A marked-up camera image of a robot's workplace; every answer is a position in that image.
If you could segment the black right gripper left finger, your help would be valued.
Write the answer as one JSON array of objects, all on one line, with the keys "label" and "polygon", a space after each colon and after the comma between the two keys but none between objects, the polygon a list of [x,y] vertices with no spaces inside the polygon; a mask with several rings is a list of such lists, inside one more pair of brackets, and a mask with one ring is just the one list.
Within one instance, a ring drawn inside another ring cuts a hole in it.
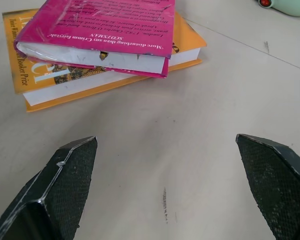
[{"label": "black right gripper left finger", "polygon": [[0,240],[74,240],[98,148],[89,136],[56,150],[0,217]]}]

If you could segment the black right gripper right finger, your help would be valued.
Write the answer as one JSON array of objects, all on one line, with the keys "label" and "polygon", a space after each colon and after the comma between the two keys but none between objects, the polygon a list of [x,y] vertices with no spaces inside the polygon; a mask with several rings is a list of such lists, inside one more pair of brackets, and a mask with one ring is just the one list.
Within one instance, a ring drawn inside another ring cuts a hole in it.
[{"label": "black right gripper right finger", "polygon": [[253,198],[276,240],[300,240],[300,156],[287,145],[237,134]]}]

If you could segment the orange hardcover book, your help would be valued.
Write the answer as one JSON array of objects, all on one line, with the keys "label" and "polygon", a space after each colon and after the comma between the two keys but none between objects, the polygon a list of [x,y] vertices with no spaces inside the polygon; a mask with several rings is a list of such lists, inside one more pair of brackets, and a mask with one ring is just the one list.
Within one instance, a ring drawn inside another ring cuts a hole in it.
[{"label": "orange hardcover book", "polygon": [[[22,57],[15,51],[13,43],[36,12],[37,9],[26,9],[2,13],[14,91],[25,98],[27,112],[50,108],[146,79],[146,76],[105,71],[101,67],[89,69],[61,66]],[[198,58],[199,52],[206,45],[206,41],[176,13],[168,70],[171,72],[200,64],[202,60]]]}]

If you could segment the pink hardcover book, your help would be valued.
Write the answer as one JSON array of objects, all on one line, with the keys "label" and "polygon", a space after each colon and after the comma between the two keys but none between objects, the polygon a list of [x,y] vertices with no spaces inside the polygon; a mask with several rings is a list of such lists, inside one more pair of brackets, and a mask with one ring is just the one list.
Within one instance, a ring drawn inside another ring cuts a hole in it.
[{"label": "pink hardcover book", "polygon": [[47,63],[165,78],[174,18],[175,0],[46,0],[14,48]]}]

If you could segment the mint green device red button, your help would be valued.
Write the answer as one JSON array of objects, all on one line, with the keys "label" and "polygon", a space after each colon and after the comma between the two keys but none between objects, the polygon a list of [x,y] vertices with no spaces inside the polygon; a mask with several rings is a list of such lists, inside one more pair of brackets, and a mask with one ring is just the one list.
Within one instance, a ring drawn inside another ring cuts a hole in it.
[{"label": "mint green device red button", "polygon": [[265,8],[273,8],[286,15],[300,17],[300,0],[257,0]]}]

